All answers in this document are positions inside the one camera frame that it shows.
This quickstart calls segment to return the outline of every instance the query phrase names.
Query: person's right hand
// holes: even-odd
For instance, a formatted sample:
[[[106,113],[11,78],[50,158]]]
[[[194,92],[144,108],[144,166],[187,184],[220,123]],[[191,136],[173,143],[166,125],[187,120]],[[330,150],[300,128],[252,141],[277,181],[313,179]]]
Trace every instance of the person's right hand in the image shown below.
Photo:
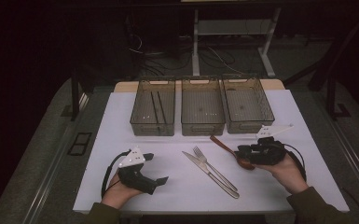
[[[256,168],[270,171],[291,194],[300,193],[309,187],[301,176],[295,162],[288,154],[275,165],[253,165]]]

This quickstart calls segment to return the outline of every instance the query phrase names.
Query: floor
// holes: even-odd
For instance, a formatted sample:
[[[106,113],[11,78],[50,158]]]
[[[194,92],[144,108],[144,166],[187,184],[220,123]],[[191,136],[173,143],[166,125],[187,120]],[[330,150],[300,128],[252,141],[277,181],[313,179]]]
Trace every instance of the floor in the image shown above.
[[[167,57],[157,50],[148,52],[142,61],[140,76],[191,75],[191,43],[186,41],[187,37],[183,39],[179,56]],[[276,78],[286,80],[317,62],[330,46],[329,42],[305,46],[305,41],[302,36],[272,40],[269,58]],[[256,51],[262,43],[262,36],[205,38],[200,41],[200,72],[220,75],[241,71],[268,78]],[[332,121],[324,110],[325,89],[312,92],[307,88],[311,75],[286,88],[293,93],[315,143],[342,188],[353,223],[359,223],[359,174],[344,153],[350,146],[359,158],[359,105],[343,86],[338,85],[337,102],[344,104],[351,116]],[[73,212],[72,207],[112,90],[112,86],[96,87],[84,98],[79,116],[71,121],[70,113],[66,113],[71,104],[70,80],[62,84],[0,200],[0,223],[80,223],[83,220],[84,215]],[[83,156],[66,155],[77,133],[92,133],[89,146]],[[41,204],[33,203],[34,199]],[[158,217],[148,218],[139,221],[167,222],[166,219],[153,219]],[[198,222],[200,219],[196,217],[185,218],[186,223],[212,223]],[[218,223],[258,223],[244,220],[243,216],[223,217]],[[269,224],[293,223],[294,215],[270,214],[266,215],[266,220]]]

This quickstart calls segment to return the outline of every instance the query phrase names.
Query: table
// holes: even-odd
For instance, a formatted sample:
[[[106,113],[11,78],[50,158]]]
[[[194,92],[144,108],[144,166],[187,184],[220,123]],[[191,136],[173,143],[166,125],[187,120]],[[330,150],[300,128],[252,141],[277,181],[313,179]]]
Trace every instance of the table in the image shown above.
[[[308,183],[314,186],[340,211],[349,211],[337,184],[328,171],[302,118],[290,91],[283,89],[279,80],[262,80],[276,120],[273,125],[293,124],[294,128],[280,133],[275,139],[296,147],[304,157]],[[92,204],[101,200],[100,191],[106,167],[120,152],[138,146],[143,153],[154,153],[142,174],[157,179],[168,176],[164,186],[157,187],[153,195],[143,194],[131,199],[122,212],[128,215],[168,214],[268,214],[293,212],[286,201],[289,195],[270,173],[255,169],[244,170],[232,155],[215,145],[209,136],[181,134],[180,104],[176,104],[175,135],[134,136],[130,116],[135,99],[136,83],[118,83],[111,93],[104,117],[90,155],[83,180],[77,194],[74,210],[88,213]],[[181,94],[176,94],[180,102]],[[232,149],[238,145],[256,143],[254,134],[228,134],[217,136]],[[220,189],[205,173],[196,167],[182,151],[192,153],[198,146],[208,161],[231,181],[240,193],[233,199]]]

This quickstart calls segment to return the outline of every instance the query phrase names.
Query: olive green sleeve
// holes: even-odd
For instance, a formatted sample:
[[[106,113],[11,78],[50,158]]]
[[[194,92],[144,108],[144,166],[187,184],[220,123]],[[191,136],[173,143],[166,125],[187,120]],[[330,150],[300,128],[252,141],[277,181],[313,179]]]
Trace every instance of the olive green sleeve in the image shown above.
[[[289,196],[287,201],[295,210],[299,224],[352,223],[347,214],[339,212],[334,206],[327,204],[313,187]]]
[[[103,203],[95,203],[84,224],[117,224],[120,211]]]

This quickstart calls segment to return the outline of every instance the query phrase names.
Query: knife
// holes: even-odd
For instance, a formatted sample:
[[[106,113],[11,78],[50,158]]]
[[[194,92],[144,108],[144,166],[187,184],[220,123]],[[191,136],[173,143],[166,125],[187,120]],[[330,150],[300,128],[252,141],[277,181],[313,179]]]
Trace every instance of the knife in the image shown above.
[[[207,174],[214,182],[216,182],[217,185],[220,186],[220,188],[222,188],[225,192],[227,192],[229,195],[231,195],[231,197],[238,199],[240,197],[240,194],[234,190],[232,190],[231,188],[229,188],[228,186],[226,186],[224,183],[222,183],[219,179],[217,179],[217,177],[212,174],[208,168],[206,167],[206,164],[203,163],[202,161],[200,161],[198,158],[192,156],[191,154],[188,154],[185,151],[182,151],[191,161],[193,161],[198,167],[200,167],[200,169]]]

